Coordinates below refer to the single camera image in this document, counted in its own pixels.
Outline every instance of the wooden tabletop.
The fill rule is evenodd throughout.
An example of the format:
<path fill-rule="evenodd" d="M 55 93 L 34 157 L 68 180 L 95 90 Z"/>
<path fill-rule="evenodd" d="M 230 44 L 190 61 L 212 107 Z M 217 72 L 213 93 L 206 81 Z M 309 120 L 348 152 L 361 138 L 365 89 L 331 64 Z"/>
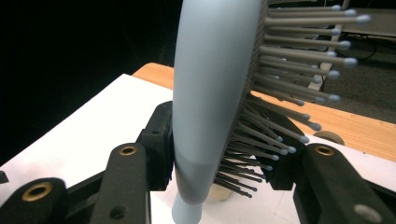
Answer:
<path fill-rule="evenodd" d="M 173 89 L 174 69 L 172 67 L 148 63 L 136 71 L 133 76 L 171 90 Z M 305 102 L 304 106 L 297 106 L 287 102 L 279 102 L 272 97 L 264 97 L 265 100 L 274 104 L 310 114 L 311 120 L 320 123 L 323 131 L 340 135 L 347 147 L 390 161 L 396 161 L 396 124 L 366 118 L 323 105 Z M 304 133 L 315 133 L 315 131 L 303 124 L 294 123 Z"/>

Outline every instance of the screw hole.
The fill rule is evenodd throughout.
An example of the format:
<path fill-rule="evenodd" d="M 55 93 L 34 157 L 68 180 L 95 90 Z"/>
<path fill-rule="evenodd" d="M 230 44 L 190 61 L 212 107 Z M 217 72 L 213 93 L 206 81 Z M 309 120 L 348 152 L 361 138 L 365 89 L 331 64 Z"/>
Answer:
<path fill-rule="evenodd" d="M 137 148 L 135 148 L 135 147 L 124 147 L 120 150 L 120 154 L 122 156 L 130 156 L 130 155 L 135 154 L 136 151 L 137 151 Z"/>
<path fill-rule="evenodd" d="M 323 156 L 334 155 L 334 151 L 329 147 L 315 147 L 315 151 Z"/>
<path fill-rule="evenodd" d="M 110 218 L 113 220 L 119 220 L 124 218 L 126 215 L 126 207 L 125 206 L 115 206 L 110 211 Z"/>
<path fill-rule="evenodd" d="M 44 198 L 52 191 L 52 184 L 50 182 L 38 183 L 26 190 L 22 199 L 26 202 L 34 202 L 38 199 Z"/>

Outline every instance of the hairbrush bristle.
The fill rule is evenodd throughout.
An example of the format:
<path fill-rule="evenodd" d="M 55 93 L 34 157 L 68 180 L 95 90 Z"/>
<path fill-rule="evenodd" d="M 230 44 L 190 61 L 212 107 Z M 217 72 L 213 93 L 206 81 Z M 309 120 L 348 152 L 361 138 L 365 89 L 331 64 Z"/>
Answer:
<path fill-rule="evenodd" d="M 290 2 L 283 0 L 268 1 L 268 4 Z M 335 24 L 365 23 L 369 16 L 357 16 L 355 10 L 341 10 L 334 7 L 282 7 L 264 8 L 265 18 L 262 18 L 253 50 L 252 63 L 248 76 L 248 92 L 259 92 L 262 98 L 248 93 L 242 101 L 237 122 L 234 124 L 230 141 L 225 149 L 224 157 L 219 165 L 215 184 L 233 190 L 241 195 L 251 195 L 245 190 L 256 191 L 239 180 L 229 177 L 239 176 L 243 179 L 261 182 L 265 174 L 257 173 L 254 167 L 271 172 L 274 167 L 263 161 L 278 161 L 289 153 L 295 153 L 296 147 L 288 146 L 283 136 L 288 136 L 308 143 L 309 139 L 299 133 L 289 130 L 271 120 L 269 111 L 289 119 L 296 120 L 315 131 L 320 130 L 320 124 L 310 121 L 308 114 L 296 112 L 280 105 L 265 101 L 265 97 L 275 97 L 280 101 L 289 101 L 303 105 L 304 101 L 315 103 L 336 102 L 338 95 L 324 93 L 295 85 L 298 80 L 321 83 L 324 78 L 335 79 L 339 72 L 335 70 L 321 70 L 317 64 L 332 63 L 353 67 L 357 64 L 354 58 L 338 58 L 333 49 L 348 49 L 349 42 L 318 40 L 319 36 L 340 35 L 340 30 L 328 28 Z"/>

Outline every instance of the white surface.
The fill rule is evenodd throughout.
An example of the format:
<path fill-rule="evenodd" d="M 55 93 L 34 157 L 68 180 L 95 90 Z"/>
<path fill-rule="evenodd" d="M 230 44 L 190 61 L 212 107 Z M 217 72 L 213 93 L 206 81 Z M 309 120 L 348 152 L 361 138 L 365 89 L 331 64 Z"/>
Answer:
<path fill-rule="evenodd" d="M 146 127 L 158 104 L 172 99 L 168 89 L 122 75 L 87 104 L 34 142 L 0 170 L 9 183 L 0 185 L 0 204 L 21 185 L 40 177 L 62 178 L 67 187 L 106 168 L 110 151 L 134 142 Z M 310 136 L 341 150 L 358 172 L 381 186 L 396 191 L 396 163 Z M 267 184 L 253 198 L 232 194 L 225 202 L 207 199 L 200 223 L 299 223 L 292 191 L 274 191 Z M 151 192 L 153 223 L 173 223 L 171 207 L 176 180 L 167 191 Z"/>

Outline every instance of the white bristle ball tip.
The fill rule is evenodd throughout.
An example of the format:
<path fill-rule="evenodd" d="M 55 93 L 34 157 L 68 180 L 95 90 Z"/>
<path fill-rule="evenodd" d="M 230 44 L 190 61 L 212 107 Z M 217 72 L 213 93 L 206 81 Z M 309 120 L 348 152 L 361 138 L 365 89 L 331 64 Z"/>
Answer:
<path fill-rule="evenodd" d="M 329 95 L 329 101 L 331 101 L 331 102 L 338 102 L 340 100 L 341 100 L 341 97 L 339 95 L 334 95 L 334 94 Z"/>
<path fill-rule="evenodd" d="M 294 152 L 296 152 L 297 151 L 297 149 L 295 148 L 295 147 L 289 147 L 288 148 L 288 152 L 289 153 L 294 153 Z"/>
<path fill-rule="evenodd" d="M 350 42 L 349 41 L 344 40 L 344 41 L 340 42 L 340 48 L 339 49 L 345 50 L 345 49 L 349 49 L 349 48 L 350 48 Z"/>
<path fill-rule="evenodd" d="M 337 78 L 340 77 L 340 72 L 335 71 L 335 70 L 331 70 L 326 77 L 329 78 L 329 79 L 337 79 Z"/>
<path fill-rule="evenodd" d="M 309 114 L 303 114 L 303 119 L 311 119 L 311 116 Z"/>
<path fill-rule="evenodd" d="M 321 130 L 321 126 L 318 123 L 310 123 L 308 126 L 311 129 L 315 130 L 315 131 L 320 131 Z"/>
<path fill-rule="evenodd" d="M 288 151 L 286 149 L 281 149 L 280 154 L 286 156 L 286 155 L 288 155 Z"/>
<path fill-rule="evenodd" d="M 334 51 L 328 51 L 328 52 L 326 52 L 326 54 L 327 54 L 327 56 L 330 56 L 330 57 L 336 57 L 337 56 L 337 54 Z"/>
<path fill-rule="evenodd" d="M 355 67 L 358 64 L 358 60 L 356 58 L 345 58 L 344 59 L 344 67 L 351 68 Z"/>
<path fill-rule="evenodd" d="M 315 83 L 315 84 L 321 83 L 321 77 L 314 77 L 312 82 Z"/>
<path fill-rule="evenodd" d="M 273 160 L 273 161 L 279 161 L 279 156 L 273 155 L 273 156 L 272 156 L 272 160 Z"/>
<path fill-rule="evenodd" d="M 332 29 L 332 35 L 340 35 L 341 34 L 341 30 L 340 29 Z"/>
<path fill-rule="evenodd" d="M 309 143 L 309 138 L 306 137 L 306 136 L 301 136 L 300 142 L 302 142 L 302 143 L 304 143 L 304 144 L 307 144 L 307 143 Z"/>
<path fill-rule="evenodd" d="M 339 11 L 339 10 L 341 10 L 341 6 L 340 5 L 332 6 L 332 10 Z"/>
<path fill-rule="evenodd" d="M 299 105 L 299 106 L 303 106 L 305 104 L 305 102 L 302 101 L 302 100 L 299 100 L 299 101 L 296 102 L 296 104 Z"/>
<path fill-rule="evenodd" d="M 361 15 L 356 18 L 356 23 L 357 24 L 366 24 L 371 20 L 371 17 L 369 15 Z"/>
<path fill-rule="evenodd" d="M 315 102 L 323 104 L 326 100 L 323 97 L 315 97 Z"/>
<path fill-rule="evenodd" d="M 355 9 L 348 9 L 344 11 L 345 15 L 348 17 L 356 16 L 356 10 Z"/>

